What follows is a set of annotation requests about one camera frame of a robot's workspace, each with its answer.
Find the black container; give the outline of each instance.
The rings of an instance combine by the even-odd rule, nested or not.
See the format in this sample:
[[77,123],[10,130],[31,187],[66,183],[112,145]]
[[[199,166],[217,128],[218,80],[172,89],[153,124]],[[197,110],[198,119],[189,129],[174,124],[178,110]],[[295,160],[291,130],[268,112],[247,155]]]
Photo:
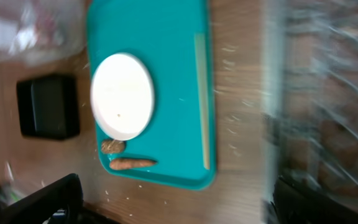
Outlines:
[[73,77],[52,74],[19,82],[16,87],[24,136],[64,140],[80,133]]

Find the white plate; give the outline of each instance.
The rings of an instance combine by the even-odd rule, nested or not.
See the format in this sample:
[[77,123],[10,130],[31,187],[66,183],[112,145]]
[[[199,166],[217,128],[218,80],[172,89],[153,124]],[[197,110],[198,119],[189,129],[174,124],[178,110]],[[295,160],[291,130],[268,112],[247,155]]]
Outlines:
[[154,108],[154,88],[143,63],[131,54],[106,58],[91,85],[96,122],[113,139],[126,141],[148,125]]

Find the green object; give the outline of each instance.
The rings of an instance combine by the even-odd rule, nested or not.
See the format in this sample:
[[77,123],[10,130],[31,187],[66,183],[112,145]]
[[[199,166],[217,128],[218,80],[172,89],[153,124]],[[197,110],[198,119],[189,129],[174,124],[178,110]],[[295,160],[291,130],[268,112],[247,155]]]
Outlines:
[[[140,136],[127,142],[122,154],[102,154],[101,142],[109,137],[96,125],[103,167],[110,174],[158,184],[191,190],[207,187],[216,172],[207,1],[95,0],[88,11],[87,36],[91,76],[104,59],[125,52],[144,63],[155,88],[152,119]],[[115,171],[109,163],[117,157],[158,164]]]

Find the wooden surface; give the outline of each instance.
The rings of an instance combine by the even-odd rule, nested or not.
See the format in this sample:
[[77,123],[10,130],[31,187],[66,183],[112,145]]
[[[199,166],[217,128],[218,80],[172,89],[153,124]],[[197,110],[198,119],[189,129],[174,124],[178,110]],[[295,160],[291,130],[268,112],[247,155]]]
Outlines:
[[[204,191],[109,175],[96,152],[86,52],[36,68],[0,64],[1,149],[25,194],[77,173],[86,206],[122,223],[258,223],[263,160],[260,115],[261,2],[212,0],[218,174]],[[81,134],[63,142],[21,136],[16,82],[48,72],[78,77]]]

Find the carrot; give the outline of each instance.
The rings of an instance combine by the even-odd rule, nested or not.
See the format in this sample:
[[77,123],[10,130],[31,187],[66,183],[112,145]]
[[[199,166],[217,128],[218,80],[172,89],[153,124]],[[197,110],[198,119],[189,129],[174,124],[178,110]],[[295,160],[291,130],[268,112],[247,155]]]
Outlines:
[[150,167],[156,165],[157,162],[149,159],[113,159],[110,162],[110,168],[113,170],[126,170],[141,167]]
[[122,153],[125,149],[125,142],[117,140],[104,140],[101,148],[104,154]]

